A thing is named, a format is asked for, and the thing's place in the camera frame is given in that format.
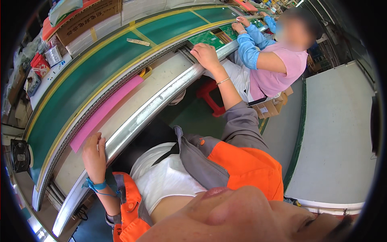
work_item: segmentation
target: lips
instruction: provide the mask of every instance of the lips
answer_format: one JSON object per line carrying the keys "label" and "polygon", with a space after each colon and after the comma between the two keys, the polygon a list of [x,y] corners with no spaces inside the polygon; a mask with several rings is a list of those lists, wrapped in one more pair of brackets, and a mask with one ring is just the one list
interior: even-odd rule
{"label": "lips", "polygon": [[227,191],[231,191],[230,188],[228,187],[213,187],[211,189],[209,189],[201,198],[201,200],[203,199],[207,199],[207,198],[210,198],[210,197],[216,197],[224,192],[227,192]]}

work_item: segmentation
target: white shirt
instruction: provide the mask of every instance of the white shirt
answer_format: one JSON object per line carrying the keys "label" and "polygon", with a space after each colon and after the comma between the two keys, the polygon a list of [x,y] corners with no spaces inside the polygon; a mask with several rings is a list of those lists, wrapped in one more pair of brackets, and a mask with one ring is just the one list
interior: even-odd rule
{"label": "white shirt", "polygon": [[171,154],[152,166],[158,158],[170,151],[174,144],[164,143],[149,149],[137,159],[130,171],[149,214],[165,197],[195,197],[196,193],[207,191],[187,173],[179,154]]}

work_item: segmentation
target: pink foam strip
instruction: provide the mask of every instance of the pink foam strip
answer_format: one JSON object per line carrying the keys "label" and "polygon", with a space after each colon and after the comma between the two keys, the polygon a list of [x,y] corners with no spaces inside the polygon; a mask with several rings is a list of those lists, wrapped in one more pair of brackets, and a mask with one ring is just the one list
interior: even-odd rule
{"label": "pink foam strip", "polygon": [[101,122],[101,120],[114,108],[114,106],[143,81],[144,80],[139,75],[133,77],[94,112],[70,142],[70,146],[75,153],[78,152],[83,141],[89,136],[99,122]]}

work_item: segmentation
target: red stool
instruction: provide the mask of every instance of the red stool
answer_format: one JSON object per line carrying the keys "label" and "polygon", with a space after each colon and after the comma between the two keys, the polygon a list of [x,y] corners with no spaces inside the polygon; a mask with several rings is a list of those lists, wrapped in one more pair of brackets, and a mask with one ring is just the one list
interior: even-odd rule
{"label": "red stool", "polygon": [[196,91],[196,97],[197,98],[203,98],[208,105],[214,110],[212,115],[214,117],[219,117],[222,114],[226,112],[226,109],[223,107],[219,107],[214,100],[210,96],[210,92],[218,86],[216,85],[216,81],[212,78],[208,78],[209,80],[203,84],[197,91]]}

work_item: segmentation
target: circuit board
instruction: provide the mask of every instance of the circuit board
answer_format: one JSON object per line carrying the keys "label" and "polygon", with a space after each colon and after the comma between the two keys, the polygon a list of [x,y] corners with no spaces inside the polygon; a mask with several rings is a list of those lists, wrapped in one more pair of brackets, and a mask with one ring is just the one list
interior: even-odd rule
{"label": "circuit board", "polygon": [[221,41],[211,31],[206,31],[206,32],[194,35],[188,38],[188,41],[190,41],[193,45],[198,43],[209,44],[215,47],[215,49],[219,49],[220,47],[224,46],[223,41]]}
{"label": "circuit board", "polygon": [[219,28],[223,32],[225,32],[226,35],[228,35],[228,37],[230,37],[232,40],[236,40],[236,38],[238,37],[238,35],[236,34],[236,31],[233,30],[233,28],[231,27],[231,24],[226,24],[226,25],[223,25]]}
{"label": "circuit board", "polygon": [[250,23],[254,24],[257,28],[263,27],[262,21],[259,19],[252,19]]}

